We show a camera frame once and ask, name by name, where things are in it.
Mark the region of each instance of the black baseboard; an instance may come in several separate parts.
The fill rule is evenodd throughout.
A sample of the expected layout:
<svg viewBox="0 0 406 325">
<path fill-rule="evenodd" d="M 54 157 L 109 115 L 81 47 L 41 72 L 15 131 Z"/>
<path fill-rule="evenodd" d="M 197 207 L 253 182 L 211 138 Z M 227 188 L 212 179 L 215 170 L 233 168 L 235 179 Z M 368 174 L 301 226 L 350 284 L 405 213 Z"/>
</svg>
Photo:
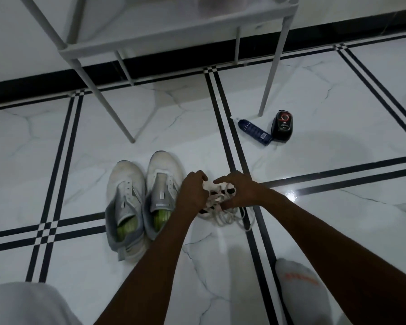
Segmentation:
<svg viewBox="0 0 406 325">
<path fill-rule="evenodd" d="M 293 29 L 284 51 L 312 48 L 347 42 L 365 37 L 406 31 L 406 10 L 388 14 L 338 21 L 329 24 Z M 255 35 L 241 39 L 240 59 L 275 53 L 279 33 Z M 125 59 L 135 79 L 179 70 L 211 66 L 233 61 L 235 41 L 228 40 L 195 47 Z M 86 66 L 96 85 L 126 80 L 117 61 Z M 0 103 L 33 98 L 86 87 L 74 70 L 23 77 L 0 82 Z"/>
</svg>

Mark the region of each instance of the shoelace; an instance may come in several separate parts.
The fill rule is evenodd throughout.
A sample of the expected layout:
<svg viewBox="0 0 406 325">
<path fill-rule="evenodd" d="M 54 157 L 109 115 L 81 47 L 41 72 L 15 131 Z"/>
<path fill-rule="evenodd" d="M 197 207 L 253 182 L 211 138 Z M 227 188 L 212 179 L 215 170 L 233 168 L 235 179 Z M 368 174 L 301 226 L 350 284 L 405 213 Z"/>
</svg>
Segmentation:
<svg viewBox="0 0 406 325">
<path fill-rule="evenodd" d="M 221 186 L 217 186 L 217 189 L 211 190 L 209 192 L 209 197 L 206 202 L 206 207 L 203 210 L 200 210 L 198 217 L 204 220 L 213 220 L 217 225 L 220 227 L 232 224 L 236 222 L 240 228 L 245 231 L 250 231 L 255 221 L 255 217 L 253 221 L 250 223 L 250 227 L 245 229 L 244 225 L 241 224 L 244 217 L 247 213 L 245 210 L 241 210 L 241 216 L 237 215 L 238 209 L 234 207 L 228 210 L 222 210 L 220 204 L 224 201 L 231 199 L 236 194 L 236 190 L 233 185 L 228 184 L 225 189 L 222 189 Z"/>
</svg>

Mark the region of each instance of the white sock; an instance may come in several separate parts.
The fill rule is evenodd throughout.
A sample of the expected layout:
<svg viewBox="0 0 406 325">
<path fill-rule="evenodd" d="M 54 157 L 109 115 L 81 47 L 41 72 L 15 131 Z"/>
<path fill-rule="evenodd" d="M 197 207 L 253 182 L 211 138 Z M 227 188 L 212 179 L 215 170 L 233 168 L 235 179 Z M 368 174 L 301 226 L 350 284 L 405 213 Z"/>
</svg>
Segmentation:
<svg viewBox="0 0 406 325">
<path fill-rule="evenodd" d="M 295 325 L 331 325 L 331 306 L 323 283 L 300 263 L 278 259 L 275 271 Z"/>
</svg>

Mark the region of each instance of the forearm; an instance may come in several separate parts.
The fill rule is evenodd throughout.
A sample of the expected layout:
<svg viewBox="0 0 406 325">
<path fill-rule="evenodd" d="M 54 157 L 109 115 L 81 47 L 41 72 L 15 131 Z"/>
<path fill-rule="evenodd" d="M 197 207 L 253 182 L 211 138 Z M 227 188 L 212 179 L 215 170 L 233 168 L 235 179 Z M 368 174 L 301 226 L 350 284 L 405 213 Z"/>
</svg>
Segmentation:
<svg viewBox="0 0 406 325">
<path fill-rule="evenodd" d="M 271 189 L 260 205 L 289 232 L 354 323 L 406 322 L 406 275 Z"/>
<path fill-rule="evenodd" d="M 104 324 L 163 324 L 170 301 L 180 250 L 191 224 L 187 214 L 174 211 L 96 322 Z"/>
</svg>

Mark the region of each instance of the water bottle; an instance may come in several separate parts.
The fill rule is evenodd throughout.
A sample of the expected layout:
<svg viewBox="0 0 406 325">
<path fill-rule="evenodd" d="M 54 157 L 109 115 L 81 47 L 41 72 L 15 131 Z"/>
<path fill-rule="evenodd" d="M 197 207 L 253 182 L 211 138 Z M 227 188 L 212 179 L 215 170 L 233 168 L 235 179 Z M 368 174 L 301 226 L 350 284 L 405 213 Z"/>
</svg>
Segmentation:
<svg viewBox="0 0 406 325">
<path fill-rule="evenodd" d="M 249 136 L 256 139 L 261 144 L 267 146 L 272 141 L 272 136 L 260 129 L 258 126 L 255 126 L 253 123 L 247 120 L 239 120 L 238 122 L 239 129 L 248 134 Z"/>
</svg>

